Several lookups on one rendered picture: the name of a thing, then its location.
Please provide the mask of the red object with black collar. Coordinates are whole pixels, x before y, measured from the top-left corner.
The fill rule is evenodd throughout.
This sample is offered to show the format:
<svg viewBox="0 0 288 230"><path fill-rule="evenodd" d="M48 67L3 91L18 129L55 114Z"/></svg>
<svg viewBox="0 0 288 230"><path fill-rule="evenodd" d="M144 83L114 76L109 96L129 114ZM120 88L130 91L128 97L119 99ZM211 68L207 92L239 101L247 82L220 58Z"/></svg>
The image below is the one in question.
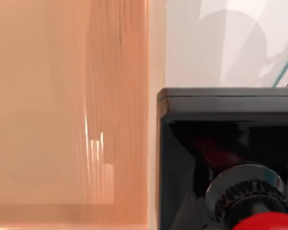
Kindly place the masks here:
<svg viewBox="0 0 288 230"><path fill-rule="evenodd" d="M255 214L288 214L285 183L275 171L255 163L221 172L207 188L205 202L224 230L232 230Z"/></svg>

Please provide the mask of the wooden cupboard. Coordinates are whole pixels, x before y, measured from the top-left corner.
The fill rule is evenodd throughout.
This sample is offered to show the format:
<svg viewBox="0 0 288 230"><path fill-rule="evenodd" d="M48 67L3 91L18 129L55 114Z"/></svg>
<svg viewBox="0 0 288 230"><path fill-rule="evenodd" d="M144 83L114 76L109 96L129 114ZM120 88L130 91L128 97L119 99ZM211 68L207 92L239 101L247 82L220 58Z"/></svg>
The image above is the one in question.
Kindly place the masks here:
<svg viewBox="0 0 288 230"><path fill-rule="evenodd" d="M0 0L0 230L157 230L167 0Z"/></svg>

